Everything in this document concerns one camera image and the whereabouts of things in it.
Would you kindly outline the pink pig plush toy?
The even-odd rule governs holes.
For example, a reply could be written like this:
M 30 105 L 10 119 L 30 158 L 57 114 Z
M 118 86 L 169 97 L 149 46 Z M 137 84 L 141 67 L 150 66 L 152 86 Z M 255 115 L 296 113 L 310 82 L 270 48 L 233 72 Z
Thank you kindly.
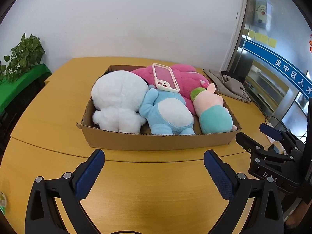
M 207 88 L 198 87 L 190 93 L 202 133 L 215 134 L 236 131 L 238 128 L 233 124 L 229 110 L 224 107 L 224 99 L 215 91 L 215 84 L 211 83 Z

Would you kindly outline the blue plush toy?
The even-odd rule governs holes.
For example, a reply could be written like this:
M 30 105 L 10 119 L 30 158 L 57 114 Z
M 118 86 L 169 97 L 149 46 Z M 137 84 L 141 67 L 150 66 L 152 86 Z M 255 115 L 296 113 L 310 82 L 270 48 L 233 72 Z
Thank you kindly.
M 194 135 L 194 116 L 179 93 L 149 85 L 139 108 L 153 135 Z

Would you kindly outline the beige phone case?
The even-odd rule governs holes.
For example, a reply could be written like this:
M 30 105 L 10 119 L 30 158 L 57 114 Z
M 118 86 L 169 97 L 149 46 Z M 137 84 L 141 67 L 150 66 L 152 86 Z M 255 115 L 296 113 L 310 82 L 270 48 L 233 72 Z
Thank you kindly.
M 180 87 L 175 79 L 172 69 L 169 66 L 153 63 L 152 71 L 157 89 L 179 93 Z

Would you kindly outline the black charger block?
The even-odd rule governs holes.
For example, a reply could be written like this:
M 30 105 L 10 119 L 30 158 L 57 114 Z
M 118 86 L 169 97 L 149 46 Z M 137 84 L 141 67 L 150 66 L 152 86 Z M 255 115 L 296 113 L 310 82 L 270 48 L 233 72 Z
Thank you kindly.
M 274 150 L 276 153 L 284 155 L 284 147 L 279 142 L 273 143 L 268 150 Z

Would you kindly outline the green white packet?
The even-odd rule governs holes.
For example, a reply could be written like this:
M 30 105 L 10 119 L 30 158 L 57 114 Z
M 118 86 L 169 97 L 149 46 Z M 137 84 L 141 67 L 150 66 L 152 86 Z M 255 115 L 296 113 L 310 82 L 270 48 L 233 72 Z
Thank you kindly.
M 6 207 L 7 207 L 7 199 L 5 194 L 1 191 L 0 192 L 0 210 L 3 214 L 6 212 Z

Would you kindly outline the grey cloth bag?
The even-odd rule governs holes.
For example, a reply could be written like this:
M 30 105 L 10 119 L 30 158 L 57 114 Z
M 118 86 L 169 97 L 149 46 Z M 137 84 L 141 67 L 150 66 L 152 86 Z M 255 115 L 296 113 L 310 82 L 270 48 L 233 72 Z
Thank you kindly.
M 222 74 L 220 71 L 204 69 L 203 72 L 216 85 L 216 89 L 219 94 L 228 96 L 244 103 L 252 102 L 243 84 L 238 80 L 228 75 Z

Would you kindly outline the blue door banner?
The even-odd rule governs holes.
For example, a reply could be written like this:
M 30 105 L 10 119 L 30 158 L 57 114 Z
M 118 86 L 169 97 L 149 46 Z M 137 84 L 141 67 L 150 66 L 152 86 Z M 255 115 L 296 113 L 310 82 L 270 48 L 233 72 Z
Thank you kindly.
M 252 40 L 245 40 L 243 50 L 256 56 L 277 70 L 277 72 L 287 78 L 306 99 L 311 98 L 311 80 L 291 62 Z

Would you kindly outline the brown cardboard box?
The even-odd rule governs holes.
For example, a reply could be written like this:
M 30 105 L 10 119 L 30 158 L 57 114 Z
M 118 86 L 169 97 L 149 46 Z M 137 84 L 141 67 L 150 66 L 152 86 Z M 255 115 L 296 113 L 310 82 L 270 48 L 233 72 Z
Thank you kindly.
M 109 66 L 105 74 L 117 70 L 132 72 L 134 66 L 114 65 Z M 183 150 L 190 148 L 203 148 L 228 144 L 238 133 L 203 134 L 199 128 L 199 120 L 194 117 L 194 135 L 153 135 L 148 122 L 141 126 L 138 134 L 118 133 L 102 130 L 93 123 L 92 115 L 96 111 L 92 98 L 87 103 L 81 122 L 77 125 L 89 144 L 93 148 L 106 150 L 126 151 L 165 151 Z

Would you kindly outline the yellow sticky notes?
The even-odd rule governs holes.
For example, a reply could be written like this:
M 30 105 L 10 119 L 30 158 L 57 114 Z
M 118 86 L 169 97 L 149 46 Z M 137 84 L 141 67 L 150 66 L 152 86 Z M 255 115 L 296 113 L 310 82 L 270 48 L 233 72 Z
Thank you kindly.
M 263 44 L 268 45 L 269 47 L 275 48 L 277 44 L 277 40 L 271 37 L 268 37 L 265 34 L 261 34 L 259 32 L 255 32 L 253 30 L 249 30 L 248 37 L 250 39 L 256 40 L 258 42 L 261 42 Z

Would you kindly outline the green covered side table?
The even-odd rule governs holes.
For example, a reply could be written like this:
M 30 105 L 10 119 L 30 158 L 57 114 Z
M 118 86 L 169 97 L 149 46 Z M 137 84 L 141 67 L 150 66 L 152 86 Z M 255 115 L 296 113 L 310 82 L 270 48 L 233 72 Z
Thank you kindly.
M 1 82 L 1 113 L 11 103 L 11 101 L 28 85 L 30 85 L 36 79 L 47 75 L 48 77 L 52 74 L 49 68 L 43 63 L 34 66 L 30 71 L 21 75 L 19 79 L 10 83 L 6 79 Z

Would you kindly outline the cartoon sheep poster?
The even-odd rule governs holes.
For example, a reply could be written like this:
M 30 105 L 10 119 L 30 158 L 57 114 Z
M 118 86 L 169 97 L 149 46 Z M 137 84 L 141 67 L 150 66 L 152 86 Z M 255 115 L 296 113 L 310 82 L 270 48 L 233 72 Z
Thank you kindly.
M 268 0 L 255 0 L 253 24 L 256 27 L 268 28 L 272 18 L 272 4 Z

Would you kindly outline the white plush toy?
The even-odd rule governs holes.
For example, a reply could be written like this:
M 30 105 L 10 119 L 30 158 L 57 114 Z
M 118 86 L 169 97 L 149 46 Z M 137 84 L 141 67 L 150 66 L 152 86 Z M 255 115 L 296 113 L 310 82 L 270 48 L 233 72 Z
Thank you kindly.
M 109 72 L 94 83 L 91 90 L 96 111 L 93 123 L 102 130 L 138 134 L 146 123 L 138 110 L 149 87 L 144 79 L 132 72 Z

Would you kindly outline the small potted plant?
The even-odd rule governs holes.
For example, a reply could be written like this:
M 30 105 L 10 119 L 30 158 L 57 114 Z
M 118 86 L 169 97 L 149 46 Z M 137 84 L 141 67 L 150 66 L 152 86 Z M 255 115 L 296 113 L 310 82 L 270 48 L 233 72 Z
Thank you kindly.
M 2 82 L 6 77 L 7 66 L 0 62 L 0 82 Z

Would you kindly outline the green potted plant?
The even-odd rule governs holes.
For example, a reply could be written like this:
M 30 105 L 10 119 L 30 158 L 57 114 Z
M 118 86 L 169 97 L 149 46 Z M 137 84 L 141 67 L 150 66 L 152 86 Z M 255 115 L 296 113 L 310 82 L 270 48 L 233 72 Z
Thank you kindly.
M 12 83 L 34 66 L 40 64 L 45 50 L 39 37 L 31 34 L 29 37 L 25 33 L 21 37 L 19 44 L 10 50 L 11 54 L 4 56 L 6 62 L 5 79 Z

